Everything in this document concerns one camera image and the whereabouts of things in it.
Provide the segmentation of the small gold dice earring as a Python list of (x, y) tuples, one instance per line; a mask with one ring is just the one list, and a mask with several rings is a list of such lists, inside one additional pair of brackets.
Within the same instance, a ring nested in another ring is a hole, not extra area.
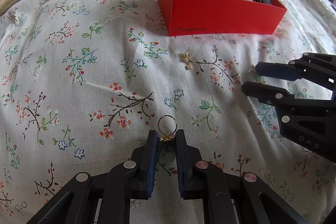
[(193, 69), (193, 65), (192, 65), (192, 59), (191, 59), (191, 55), (189, 52), (185, 52), (185, 53), (180, 53), (180, 56), (182, 56), (183, 61), (185, 62), (186, 66), (185, 68), (187, 70), (192, 70)]

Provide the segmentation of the floral white bedsheet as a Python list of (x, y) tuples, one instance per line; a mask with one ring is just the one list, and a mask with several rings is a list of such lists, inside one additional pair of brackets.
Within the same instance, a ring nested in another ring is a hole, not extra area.
[[(1, 14), (1, 223), (26, 223), (76, 173), (108, 172), (151, 129), (255, 172), (309, 223), (335, 207), (335, 165), (280, 135), (247, 98), (254, 66), (335, 54), (329, 0), (279, 0), (271, 35), (169, 37), (157, 0), (20, 0)], [(192, 70), (180, 53), (189, 52)]]

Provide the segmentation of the red open cardboard box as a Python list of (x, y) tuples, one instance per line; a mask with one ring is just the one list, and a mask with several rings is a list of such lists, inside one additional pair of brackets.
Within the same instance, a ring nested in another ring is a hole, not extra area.
[(158, 0), (169, 36), (274, 33), (286, 13), (279, 0)]

